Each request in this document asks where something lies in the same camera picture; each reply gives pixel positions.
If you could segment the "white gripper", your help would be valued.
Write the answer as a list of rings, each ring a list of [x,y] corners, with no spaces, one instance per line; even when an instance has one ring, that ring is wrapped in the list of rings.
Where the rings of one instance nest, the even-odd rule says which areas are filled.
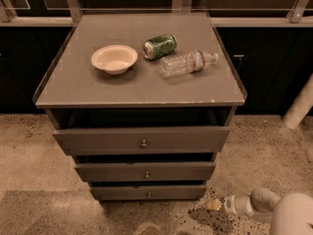
[[[225,213],[231,215],[246,215],[253,214],[253,205],[249,195],[232,195],[224,198],[223,208]],[[219,199],[211,199],[205,203],[205,207],[211,211],[219,212],[222,209],[222,203]]]

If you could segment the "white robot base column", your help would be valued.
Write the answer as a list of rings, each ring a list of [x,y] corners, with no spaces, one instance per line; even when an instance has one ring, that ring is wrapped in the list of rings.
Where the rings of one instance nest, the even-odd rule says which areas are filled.
[[[283,117],[283,123],[290,129],[295,129],[313,107],[313,74],[301,89]]]

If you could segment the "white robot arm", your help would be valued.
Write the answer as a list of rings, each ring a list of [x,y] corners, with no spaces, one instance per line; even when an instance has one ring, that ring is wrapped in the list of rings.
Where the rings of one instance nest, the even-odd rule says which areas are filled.
[[[313,235],[313,197],[306,194],[279,197],[267,188],[256,188],[249,194],[208,200],[204,206],[207,210],[268,222],[269,235]]]

